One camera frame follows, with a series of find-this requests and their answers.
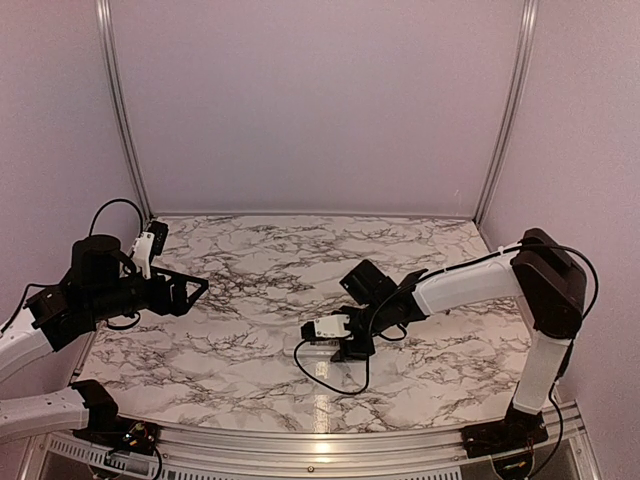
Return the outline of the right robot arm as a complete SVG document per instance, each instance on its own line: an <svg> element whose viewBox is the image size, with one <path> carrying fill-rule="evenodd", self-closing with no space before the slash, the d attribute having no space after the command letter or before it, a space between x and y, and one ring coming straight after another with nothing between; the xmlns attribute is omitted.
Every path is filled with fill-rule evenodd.
<svg viewBox="0 0 640 480"><path fill-rule="evenodd" d="M384 228L347 240L348 272L369 259L395 281L483 256L475 228L455 222L406 232ZM409 326L399 342L377 340L371 383L359 410L335 430L377 431L458 425L503 416L530 345L529 324L512 299L471 304Z"/></svg>

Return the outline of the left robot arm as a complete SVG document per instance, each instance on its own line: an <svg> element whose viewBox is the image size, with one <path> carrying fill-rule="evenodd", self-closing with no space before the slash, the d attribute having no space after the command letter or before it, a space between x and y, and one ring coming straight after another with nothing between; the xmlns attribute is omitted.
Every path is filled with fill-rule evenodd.
<svg viewBox="0 0 640 480"><path fill-rule="evenodd" d="M25 294L2 324L1 378L7 380L113 318L134 319L144 310L183 316L208 288L205 279L136 264L113 236L88 236L73 244L71 266L62 280ZM1 440L85 430L116 445L127 432L118 413L99 382L74 382L53 393L2 401Z"/></svg>

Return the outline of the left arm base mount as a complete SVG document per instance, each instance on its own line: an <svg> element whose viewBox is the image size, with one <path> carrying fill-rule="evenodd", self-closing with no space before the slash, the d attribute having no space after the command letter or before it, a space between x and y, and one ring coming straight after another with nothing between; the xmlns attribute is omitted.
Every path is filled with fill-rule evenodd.
<svg viewBox="0 0 640 480"><path fill-rule="evenodd" d="M117 417L104 429L73 430L74 437L108 447L113 452L132 452L153 456L160 426L154 422Z"/></svg>

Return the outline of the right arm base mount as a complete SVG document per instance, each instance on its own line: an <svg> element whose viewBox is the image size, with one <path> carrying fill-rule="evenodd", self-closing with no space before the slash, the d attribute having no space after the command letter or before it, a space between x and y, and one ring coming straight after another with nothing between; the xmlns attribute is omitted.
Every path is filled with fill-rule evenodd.
<svg viewBox="0 0 640 480"><path fill-rule="evenodd" d="M541 421L527 424L499 420L474 424L464 427L461 436L468 458L526 449L549 439L546 426Z"/></svg>

